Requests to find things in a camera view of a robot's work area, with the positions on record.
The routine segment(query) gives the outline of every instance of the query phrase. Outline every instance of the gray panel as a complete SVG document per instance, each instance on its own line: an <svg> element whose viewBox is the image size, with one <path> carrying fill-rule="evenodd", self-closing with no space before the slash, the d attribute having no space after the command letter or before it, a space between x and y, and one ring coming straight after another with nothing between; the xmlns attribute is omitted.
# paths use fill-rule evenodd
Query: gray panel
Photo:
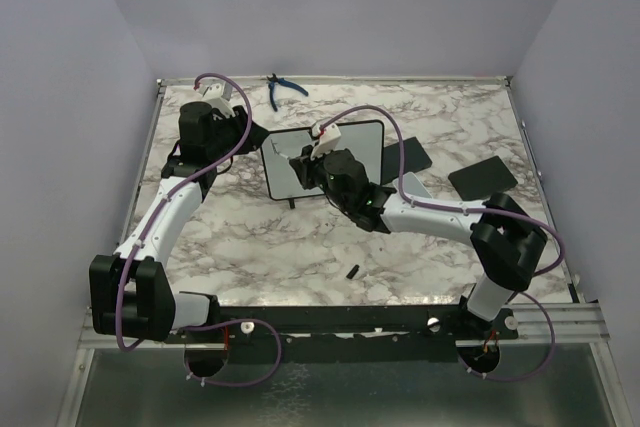
<svg viewBox="0 0 640 427"><path fill-rule="evenodd" d="M640 425L640 0L558 0L514 80L569 263Z"/></svg>
<svg viewBox="0 0 640 427"><path fill-rule="evenodd" d="M535 367L546 346L503 349L496 372ZM544 374L499 384L461 365L428 362L284 364L254 388L185 380L182 352L96 352L80 426L564 426L613 425L588 345L558 347ZM267 366L233 366L227 380Z"/></svg>
<svg viewBox="0 0 640 427"><path fill-rule="evenodd" d="M114 0L0 0L0 424L54 425L149 128L155 77Z"/></svg>
<svg viewBox="0 0 640 427"><path fill-rule="evenodd" d="M349 149L364 165L369 181L380 183L384 124L378 120L338 124L338 149ZM262 145L262 160L269 195L274 200L323 195L320 189L304 190L295 172L283 157L297 157L306 145L314 143L308 128L272 132Z"/></svg>
<svg viewBox="0 0 640 427"><path fill-rule="evenodd" d="M556 0L116 0L156 75L513 74Z"/></svg>

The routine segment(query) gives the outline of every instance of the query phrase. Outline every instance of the marble table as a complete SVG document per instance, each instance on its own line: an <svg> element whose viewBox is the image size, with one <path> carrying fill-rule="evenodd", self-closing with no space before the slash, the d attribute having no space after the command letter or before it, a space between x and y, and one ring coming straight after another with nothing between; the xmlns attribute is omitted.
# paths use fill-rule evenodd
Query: marble table
<svg viewBox="0 0 640 427"><path fill-rule="evenodd" d="M509 193L533 217L545 219L529 159L501 85L305 84L309 97L280 88L280 110L265 83L247 83L254 119L270 130L303 127L359 104L383 106L405 138L416 136L433 166L418 177L437 198L458 199L447 175L499 155L517 178ZM189 86L167 87L143 176L134 225L156 193L160 169L178 138L180 106L198 99ZM232 104L240 104L236 94ZM385 144L396 141L386 119L358 112L345 121L381 119ZM541 261L556 255L550 242ZM354 280L345 275L354 264ZM418 234L367 233L322 197L268 197L259 152L235 159L188 222L167 265L175 291L218 295L223 305L391 305L456 303L482 269L470 247ZM543 302L570 302L562 269L534 279L529 292Z"/></svg>

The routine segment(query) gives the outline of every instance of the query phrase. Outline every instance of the white wall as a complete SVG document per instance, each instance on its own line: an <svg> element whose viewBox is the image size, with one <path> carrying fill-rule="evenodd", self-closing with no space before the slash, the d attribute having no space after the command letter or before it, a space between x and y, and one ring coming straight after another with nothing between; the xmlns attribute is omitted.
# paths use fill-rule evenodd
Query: white wall
<svg viewBox="0 0 640 427"><path fill-rule="evenodd" d="M158 76L513 74L556 0L116 0Z"/></svg>
<svg viewBox="0 0 640 427"><path fill-rule="evenodd" d="M53 425L156 90L114 0L0 0L0 424Z"/></svg>
<svg viewBox="0 0 640 427"><path fill-rule="evenodd" d="M514 80L573 269L640 425L640 0L558 0Z"/></svg>

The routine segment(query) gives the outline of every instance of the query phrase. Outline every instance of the pliers handle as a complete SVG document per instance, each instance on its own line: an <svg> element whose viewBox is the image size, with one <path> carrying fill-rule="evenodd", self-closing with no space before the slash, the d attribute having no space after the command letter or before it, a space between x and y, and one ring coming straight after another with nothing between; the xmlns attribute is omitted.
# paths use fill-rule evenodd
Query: pliers handle
<svg viewBox="0 0 640 427"><path fill-rule="evenodd" d="M279 78L278 76L276 76L276 74L271 74L271 77L267 77L267 81L269 82L269 101L271 102L271 108L274 112L278 111L278 106L276 105L276 101L273 97L273 92L275 90L276 84L280 84L283 87L288 87L290 89L296 90L305 97L309 96L309 92L307 92L306 89L300 87L298 84Z"/></svg>

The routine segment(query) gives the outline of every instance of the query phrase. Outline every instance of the purple cable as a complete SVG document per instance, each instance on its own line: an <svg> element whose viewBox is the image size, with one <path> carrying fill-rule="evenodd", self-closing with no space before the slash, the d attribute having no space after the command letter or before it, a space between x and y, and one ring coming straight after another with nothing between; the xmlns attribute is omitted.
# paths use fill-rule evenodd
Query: purple cable
<svg viewBox="0 0 640 427"><path fill-rule="evenodd" d="M180 183L178 183L173 189L171 189L167 193L167 196L165 198L163 198L158 203L156 208L151 213L151 216L149 217L149 220L147 221L146 225L140 232L140 236L138 237L138 240L140 241L141 244L144 243L144 240L147 238L149 231L153 227L153 223L158 218L158 215L160 214L160 212L162 211L164 205L167 203L168 200L171 200L171 198L185 185L189 184L190 182L193 182L201 175L204 175L207 172L211 172L218 165L222 164L223 162L226 162L231 157L233 157L233 154L235 154L240 149L240 147L242 147L242 144L244 144L244 142L249 137L249 132L251 131L251 122L253 117L251 115L251 103L249 102L249 98L247 97L247 94L245 94L244 90L242 90L242 88L238 84L236 84L233 80L231 80L229 77L226 77L221 74L213 74L213 73L202 74L196 77L196 80L194 82L195 88L198 87L198 84L200 83L200 81L205 77L213 77L216 79L223 80L231 84L231 86L236 89L236 91L240 94L240 97L242 97L242 100L244 101L244 104L247 108L247 126L244 129L244 133L242 134L240 141L237 143L237 145L233 149L231 149L226 155L224 155L220 159L216 160L213 164L209 165L208 167L205 167L202 170L199 170L194 174L191 174L189 177L182 180ZM127 257L127 260L124 263L124 268L122 269L122 274L120 275L120 282L118 284L118 296L116 297L116 342L118 343L118 347L120 348L120 350L122 350L123 352L131 352L142 342L142 339L138 339L131 345L125 345L124 339L122 337L122 304L124 301L124 287L125 285L127 285L127 279L129 278L129 270L131 269L131 264L133 264L133 259L138 253L138 250L140 250L140 247L138 245L134 245L133 248L131 249L131 253L129 254L129 257Z"/></svg>
<svg viewBox="0 0 640 427"><path fill-rule="evenodd" d="M204 381L204 383L206 384L216 385L218 387L253 387L254 385L258 385L260 382L264 382L273 374L275 374L276 370L278 370L278 366L280 365L280 359L282 358L282 342L280 341L280 336L278 335L278 332L276 331L276 329L274 329L271 324L268 324L264 320L235 319L235 320L228 320L226 322L221 322L219 324L214 324L214 325L204 325L201 327L186 327L185 330L189 330L192 332L203 332L206 330L222 329L224 327L241 324L243 322L253 322L254 324L265 326L267 329L269 329L269 331L273 334L273 337L276 339L276 347L278 348L278 353L276 354L276 360L273 363L273 366L269 369L269 371L266 374L264 374L262 377L258 377L257 379L250 380L248 382L225 382L222 380L212 380L205 377L198 377L196 375L193 375L193 373L191 372L191 368L189 367L189 363L185 359L184 368L187 369L187 373L189 374L189 376L201 382Z"/></svg>
<svg viewBox="0 0 640 427"><path fill-rule="evenodd" d="M540 372L546 369L548 365L551 363L551 360L553 359L553 356L556 353L556 331L553 328L553 322L551 322L551 316L549 315L549 312L547 312L547 310L542 306L542 304L538 302L536 299L534 299L531 295L527 294L526 292L518 292L518 293L520 295L524 295L526 298L528 298L530 301L536 304L540 309L540 311L542 312L542 314L544 315L545 319L547 319L547 324L549 325L549 334L551 334L551 344L549 346L549 352L547 353L547 356L538 367L536 367L534 370L532 370L528 374L517 375L515 377L494 377L491 374L483 375L480 372L477 372L471 369L471 367L467 365L467 363L462 359L462 357L458 357L462 365L466 367L467 371L471 375L475 375L476 377L480 377L481 379L492 380L494 382L520 382L521 380L527 380L533 377L534 375L538 375Z"/></svg>
<svg viewBox="0 0 640 427"><path fill-rule="evenodd" d="M504 217L511 217L512 219L516 219L516 220L520 220L520 221L524 221L524 222L529 222L537 227L540 227L544 230L546 230L547 232L549 232L554 239L556 239L556 242L558 243L558 249L559 249L559 253L558 253L558 258L552 262L548 267L545 267L543 269L538 270L534 276L538 276L538 275L542 275L542 274L546 274L547 272L555 269L558 265L560 265L562 263L562 261L564 260L564 255L565 255L565 245L564 245L564 241L560 238L560 234L558 234L558 232L553 229L552 227L550 227L549 225L545 224L544 222L541 222L537 219L534 219L532 217L529 217L528 215L521 215L521 214L517 214L515 212L509 212L506 210L499 210L499 209L489 209L489 208L485 208L485 207L473 207L473 208L469 208L466 209L466 211L460 207L452 207L452 206L448 206L448 205L438 205L438 204L431 204L429 202L421 202L421 201L417 201L417 200L413 200L411 199L411 197L409 197L407 194L405 194L404 192L404 142L402 140L402 132L400 132L400 127L398 126L397 122L395 121L395 119L391 116L391 114L389 114L389 112L387 112L386 110L384 110L381 107L377 107L375 105L359 105L357 107L351 107L350 109L345 110L344 112L336 115L335 117L332 117L331 119L329 119L327 122L325 122L324 124L321 125L321 130L326 129L329 125L333 124L334 122L337 122L338 120L340 120L342 117L349 115L353 112L357 112L359 110L375 110L376 112L381 113L382 115L384 115L387 119L389 119L389 122L391 122L391 125L393 126L393 128L396 131L396 136L398 137L398 146L399 146L399 150L400 150L400 171L398 174L398 193L400 194L400 197L402 197L403 200L405 200L406 202L410 203L411 205L417 205L418 207L424 207L426 209L433 209L433 210L439 210L439 211L443 211L443 212L455 212L458 214L494 214L494 215L502 215Z"/></svg>

